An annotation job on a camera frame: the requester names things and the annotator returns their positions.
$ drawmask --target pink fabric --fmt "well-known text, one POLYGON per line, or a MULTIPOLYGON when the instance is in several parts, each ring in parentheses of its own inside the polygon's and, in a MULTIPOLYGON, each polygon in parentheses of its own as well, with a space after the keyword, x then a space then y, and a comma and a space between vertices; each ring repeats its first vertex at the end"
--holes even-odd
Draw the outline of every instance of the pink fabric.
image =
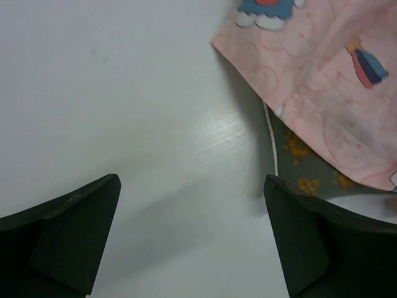
POLYGON ((292 18, 278 32, 261 25, 260 15, 236 25, 244 13, 236 11, 213 45, 326 161, 358 183, 394 190, 397 2, 303 2, 295 1, 292 18), (382 82, 373 84, 356 52, 348 52, 354 40, 360 43, 353 48, 361 45, 387 70, 382 82))

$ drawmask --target cartoon print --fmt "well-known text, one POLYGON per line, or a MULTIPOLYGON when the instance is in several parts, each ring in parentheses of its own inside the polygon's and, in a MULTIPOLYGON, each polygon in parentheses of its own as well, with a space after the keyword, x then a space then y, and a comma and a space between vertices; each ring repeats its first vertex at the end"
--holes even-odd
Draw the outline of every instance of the cartoon print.
POLYGON ((364 50, 361 39, 349 42, 346 50, 352 55, 355 72, 365 88, 371 89, 373 85, 379 84, 389 77, 389 73, 378 59, 364 50))
POLYGON ((397 192, 397 172, 390 176, 390 181, 393 183, 395 188, 393 189, 394 192, 397 192))
POLYGON ((243 0, 238 7, 239 15, 236 24, 243 28, 258 27, 278 32, 287 26, 292 18, 292 10, 304 8, 307 0, 243 0))

